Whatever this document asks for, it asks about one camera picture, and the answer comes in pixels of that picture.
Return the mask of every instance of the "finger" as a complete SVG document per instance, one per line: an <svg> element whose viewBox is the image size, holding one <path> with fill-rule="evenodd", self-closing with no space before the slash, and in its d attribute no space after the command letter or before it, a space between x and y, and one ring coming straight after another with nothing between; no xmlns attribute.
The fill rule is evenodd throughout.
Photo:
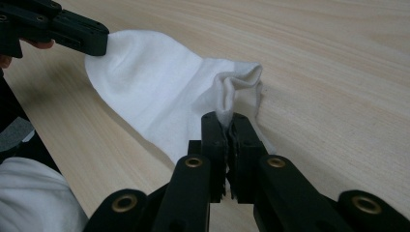
<svg viewBox="0 0 410 232"><path fill-rule="evenodd" d="M25 39L22 39L22 40L28 42L29 44L31 44L34 47L39 48L39 49L48 49L48 48L51 48L54 45L54 40L51 40L48 43L33 42L33 41L25 40Z"/></svg>
<svg viewBox="0 0 410 232"><path fill-rule="evenodd" d="M12 63L12 57L6 55L0 55L0 67L6 69Z"/></svg>

